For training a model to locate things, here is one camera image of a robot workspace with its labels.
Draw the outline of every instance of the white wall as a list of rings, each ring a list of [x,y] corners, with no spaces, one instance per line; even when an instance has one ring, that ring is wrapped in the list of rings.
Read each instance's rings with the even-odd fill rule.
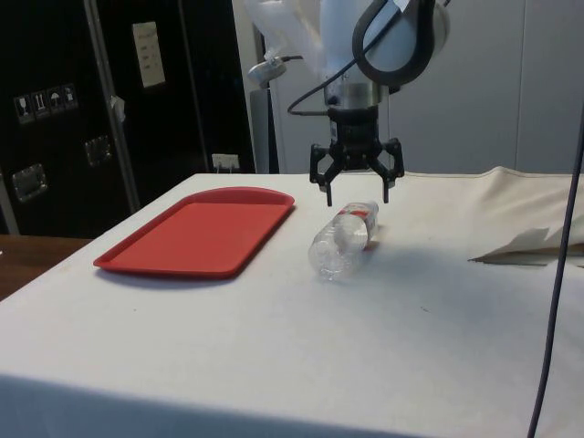
[[[300,1],[317,23],[319,2]],[[569,171],[584,97],[584,1],[454,0],[449,11],[443,53],[392,97],[390,112],[382,105],[382,137],[391,127],[400,138],[409,171]],[[238,27],[251,26],[240,20],[247,22]],[[240,45],[244,53],[250,47]],[[287,115],[291,101],[317,84],[302,62],[272,83],[282,172],[307,172],[310,145],[329,144],[326,118]],[[303,108],[323,108],[322,95]]]

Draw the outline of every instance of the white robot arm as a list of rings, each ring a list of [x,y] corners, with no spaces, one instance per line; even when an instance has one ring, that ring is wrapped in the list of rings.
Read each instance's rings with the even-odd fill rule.
[[[252,68],[257,82],[286,72],[279,53],[291,45],[323,81],[294,102],[297,115],[328,115],[332,141],[314,145],[310,181],[327,193],[342,171],[371,168],[383,180],[384,202],[389,189],[404,174],[402,146],[397,139],[382,144],[378,135],[378,105],[384,92],[394,93],[415,80],[440,51],[448,36],[444,6],[435,0],[319,0],[320,33],[303,14],[299,0],[245,0],[247,10],[267,42],[266,62]],[[325,114],[294,111],[309,95],[324,90]],[[393,158],[387,169],[379,155]],[[318,173],[318,162],[330,155],[333,163]]]

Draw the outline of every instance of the metal latch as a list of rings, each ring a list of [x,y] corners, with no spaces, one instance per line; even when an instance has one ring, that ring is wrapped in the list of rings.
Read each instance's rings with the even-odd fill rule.
[[[42,164],[35,164],[12,175],[16,198],[26,203],[48,190],[47,176]]]
[[[86,141],[84,146],[91,167],[98,167],[111,159],[110,138],[107,135]]]

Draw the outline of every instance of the black cord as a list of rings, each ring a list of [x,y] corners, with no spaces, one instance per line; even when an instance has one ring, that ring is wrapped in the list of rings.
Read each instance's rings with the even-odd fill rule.
[[[281,57],[280,59],[282,59],[283,62],[288,62],[288,61],[296,61],[296,60],[304,59],[304,58],[301,57],[300,55],[295,55],[293,57]]]
[[[381,41],[381,39],[383,37],[385,37],[385,35],[397,23],[398,19],[401,16],[402,16],[402,12],[398,9],[398,11],[391,17],[390,21],[388,21],[388,23],[383,27],[383,29],[380,31],[380,33],[377,34],[377,36],[375,36],[371,40],[371,42],[365,47],[365,49],[363,50],[363,53],[360,55],[360,57],[365,57],[367,55],[367,52],[369,52],[372,48],[374,48],[377,45],[377,43],[379,43]],[[306,99],[308,99],[310,96],[314,95],[315,93],[318,93],[322,89],[325,89],[330,84],[332,84],[335,80],[337,80],[338,78],[343,76],[345,73],[347,73],[347,71],[350,68],[352,68],[355,64],[357,64],[357,62],[359,62],[360,57],[353,58],[353,60],[350,61],[349,64],[347,64],[345,67],[343,67],[337,73],[335,73],[333,76],[331,76],[325,82],[323,82],[322,84],[320,84],[317,87],[314,87],[312,90],[306,92],[305,94],[300,96],[298,99],[296,99],[294,102],[292,102],[292,104],[288,107],[288,114],[291,114],[293,116],[326,116],[326,115],[328,115],[326,111],[294,111],[294,108],[297,107],[300,103],[302,103]]]
[[[549,367],[551,365],[551,355],[554,348],[554,335],[556,333],[556,320],[558,319],[559,295],[562,289],[562,282],[564,279],[564,268],[566,266],[566,258],[568,257],[569,232],[572,226],[572,216],[574,215],[574,207],[576,204],[576,195],[578,194],[578,183],[580,173],[582,172],[582,157],[584,156],[584,106],[582,108],[582,122],[580,127],[580,138],[578,153],[576,154],[576,161],[574,163],[574,172],[572,173],[572,185],[569,189],[568,207],[566,209],[566,219],[564,221],[564,231],[562,233],[562,242],[559,248],[558,271],[556,273],[556,281],[554,283],[554,292],[551,298],[551,309],[549,311],[549,322],[547,324],[547,339],[546,351],[544,353],[544,364],[541,370],[541,378],[539,381],[539,388],[537,389],[536,405],[529,424],[529,432],[527,438],[534,438],[536,436],[537,424],[539,422],[539,415],[544,403],[546,395],[546,387],[548,385]]]

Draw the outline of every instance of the red tray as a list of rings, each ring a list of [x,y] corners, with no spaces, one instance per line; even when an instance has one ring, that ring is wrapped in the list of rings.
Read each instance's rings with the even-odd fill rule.
[[[287,194],[251,187],[197,193],[93,264],[131,274],[230,278],[243,270],[293,205]]]

